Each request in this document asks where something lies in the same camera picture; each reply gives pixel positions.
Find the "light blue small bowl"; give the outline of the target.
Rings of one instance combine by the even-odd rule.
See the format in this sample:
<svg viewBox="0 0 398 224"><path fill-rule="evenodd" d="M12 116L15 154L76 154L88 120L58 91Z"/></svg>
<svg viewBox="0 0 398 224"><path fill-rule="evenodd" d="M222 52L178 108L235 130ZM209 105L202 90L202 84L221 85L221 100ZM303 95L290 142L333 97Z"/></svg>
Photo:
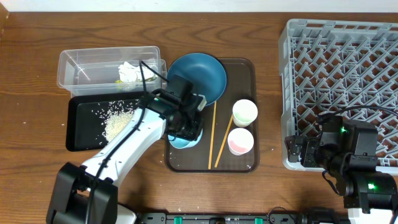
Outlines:
<svg viewBox="0 0 398 224"><path fill-rule="evenodd" d="M200 142L202 136L203 136L203 131L200 132L200 135L194 141L188 141L186 139L177 138L177 137L171 136L171 135L168 135L168 140L169 140L169 143L172 145L172 147L174 147L176 149L185 149L185 148L196 146Z"/></svg>

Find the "dark blue round plate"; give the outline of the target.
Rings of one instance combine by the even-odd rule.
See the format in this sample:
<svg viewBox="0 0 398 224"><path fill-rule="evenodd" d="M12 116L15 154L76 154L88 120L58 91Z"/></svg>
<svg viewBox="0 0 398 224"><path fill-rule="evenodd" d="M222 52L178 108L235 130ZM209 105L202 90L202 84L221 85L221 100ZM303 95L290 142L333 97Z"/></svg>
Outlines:
<svg viewBox="0 0 398 224"><path fill-rule="evenodd" d="M224 66L215 57L204 53L190 53L176 59L167 72L167 79L174 75L193 83L193 93L204 95L206 105L217 101L227 86Z"/></svg>

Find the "white cup pink inside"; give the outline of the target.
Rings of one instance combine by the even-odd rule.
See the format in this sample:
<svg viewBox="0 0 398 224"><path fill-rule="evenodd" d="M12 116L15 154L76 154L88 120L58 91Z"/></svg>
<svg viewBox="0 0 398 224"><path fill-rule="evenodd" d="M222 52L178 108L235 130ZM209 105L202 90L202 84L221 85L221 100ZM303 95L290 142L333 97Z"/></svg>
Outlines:
<svg viewBox="0 0 398 224"><path fill-rule="evenodd" d="M230 152L235 156L248 153L254 147L254 137L247 129L235 128L227 138Z"/></svg>

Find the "white cup green inside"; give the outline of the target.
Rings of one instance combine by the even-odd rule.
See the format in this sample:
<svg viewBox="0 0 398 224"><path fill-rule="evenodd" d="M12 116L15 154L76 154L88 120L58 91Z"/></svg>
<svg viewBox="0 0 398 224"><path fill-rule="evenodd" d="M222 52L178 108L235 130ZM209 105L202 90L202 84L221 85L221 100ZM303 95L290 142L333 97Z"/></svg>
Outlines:
<svg viewBox="0 0 398 224"><path fill-rule="evenodd" d="M249 126L257 116L258 108L251 100L238 100L233 105L233 122L240 128Z"/></svg>

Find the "pile of white rice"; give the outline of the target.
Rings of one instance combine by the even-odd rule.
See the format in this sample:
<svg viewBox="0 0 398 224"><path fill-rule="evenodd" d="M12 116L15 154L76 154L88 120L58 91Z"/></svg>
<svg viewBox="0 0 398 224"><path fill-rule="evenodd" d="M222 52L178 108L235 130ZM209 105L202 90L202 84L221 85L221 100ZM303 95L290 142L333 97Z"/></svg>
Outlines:
<svg viewBox="0 0 398 224"><path fill-rule="evenodd" d="M118 100L97 103L99 109L91 112L99 118L99 134L95 140L103 147L113 140L130 122L138 100Z"/></svg>

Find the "white paper napkin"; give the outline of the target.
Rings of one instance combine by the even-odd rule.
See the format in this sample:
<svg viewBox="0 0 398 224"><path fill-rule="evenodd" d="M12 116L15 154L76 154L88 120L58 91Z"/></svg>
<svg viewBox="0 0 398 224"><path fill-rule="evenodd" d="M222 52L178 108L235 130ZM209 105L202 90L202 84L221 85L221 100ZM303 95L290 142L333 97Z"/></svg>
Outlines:
<svg viewBox="0 0 398 224"><path fill-rule="evenodd" d="M142 71L140 69L140 66L133 66L128 62L124 62L122 65L118 67L119 70L119 79L123 80L125 78L127 79L133 79L133 78L142 78L141 72L144 72L144 78L150 78L150 77L155 77L156 75L150 71L147 67L142 66Z"/></svg>

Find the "clear yellow-green snack wrapper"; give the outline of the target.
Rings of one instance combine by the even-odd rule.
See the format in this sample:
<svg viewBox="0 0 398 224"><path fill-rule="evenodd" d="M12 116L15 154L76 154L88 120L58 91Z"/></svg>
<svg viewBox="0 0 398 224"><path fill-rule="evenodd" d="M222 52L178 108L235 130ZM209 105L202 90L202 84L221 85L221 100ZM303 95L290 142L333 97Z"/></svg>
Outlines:
<svg viewBox="0 0 398 224"><path fill-rule="evenodd" d="M146 78L145 82L154 82L156 81L156 79L157 78L155 77ZM133 79L125 78L123 80L119 79L115 81L115 83L137 83L137 82L142 82L142 78L133 78Z"/></svg>

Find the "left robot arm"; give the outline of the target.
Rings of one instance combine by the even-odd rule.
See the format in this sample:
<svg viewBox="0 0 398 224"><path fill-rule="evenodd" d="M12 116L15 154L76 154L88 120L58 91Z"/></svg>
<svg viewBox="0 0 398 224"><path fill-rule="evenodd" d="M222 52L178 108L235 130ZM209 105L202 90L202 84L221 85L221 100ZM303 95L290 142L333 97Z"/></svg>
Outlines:
<svg viewBox="0 0 398 224"><path fill-rule="evenodd" d="M67 162L58 172L47 223L135 223L137 215L120 205L118 190L145 151L168 134L195 141L206 106L204 95L163 89L145 92L123 130L82 165Z"/></svg>

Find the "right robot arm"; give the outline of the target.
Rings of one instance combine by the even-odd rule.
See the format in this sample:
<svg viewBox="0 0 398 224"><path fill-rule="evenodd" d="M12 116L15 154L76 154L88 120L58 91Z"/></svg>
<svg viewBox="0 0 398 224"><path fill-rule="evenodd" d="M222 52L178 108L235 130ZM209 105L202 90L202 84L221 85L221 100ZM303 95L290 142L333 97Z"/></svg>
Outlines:
<svg viewBox="0 0 398 224"><path fill-rule="evenodd" d="M320 167L323 175L335 178L329 185L343 197L351 223L395 223L397 184L393 176L376 169L375 125L334 114L320 116L318 123L318 137L285 137L288 160Z"/></svg>

